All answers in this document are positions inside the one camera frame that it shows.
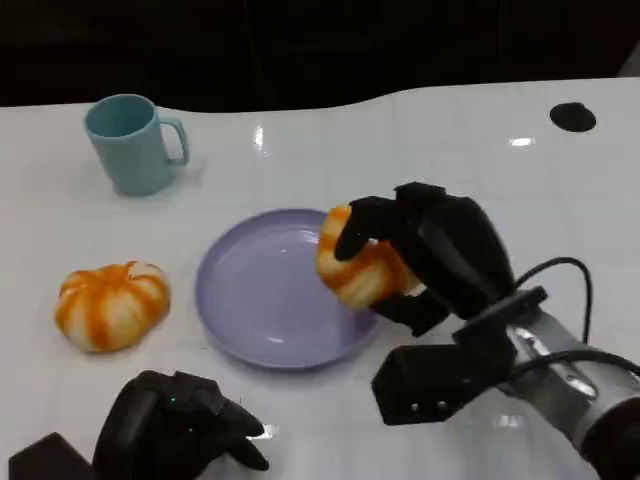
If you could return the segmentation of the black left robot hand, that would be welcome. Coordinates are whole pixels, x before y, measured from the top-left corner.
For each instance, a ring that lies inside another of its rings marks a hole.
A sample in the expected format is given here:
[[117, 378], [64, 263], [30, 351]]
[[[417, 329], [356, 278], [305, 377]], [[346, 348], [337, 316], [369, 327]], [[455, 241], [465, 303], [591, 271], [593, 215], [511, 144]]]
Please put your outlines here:
[[251, 439], [265, 432], [210, 379], [152, 370], [128, 381], [99, 434], [92, 467], [101, 479], [196, 479], [228, 455], [267, 471]]

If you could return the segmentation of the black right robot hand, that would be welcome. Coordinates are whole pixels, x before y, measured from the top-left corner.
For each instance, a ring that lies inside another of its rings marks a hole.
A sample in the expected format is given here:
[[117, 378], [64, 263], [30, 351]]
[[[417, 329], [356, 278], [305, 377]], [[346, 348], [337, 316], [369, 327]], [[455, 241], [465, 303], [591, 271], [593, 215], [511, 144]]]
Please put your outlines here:
[[469, 320], [511, 294], [509, 257], [485, 211], [471, 198], [419, 182], [400, 185], [395, 197], [351, 201], [335, 250], [350, 260], [370, 239], [390, 242], [425, 286], [417, 296], [394, 293], [373, 310], [420, 337], [454, 314]]

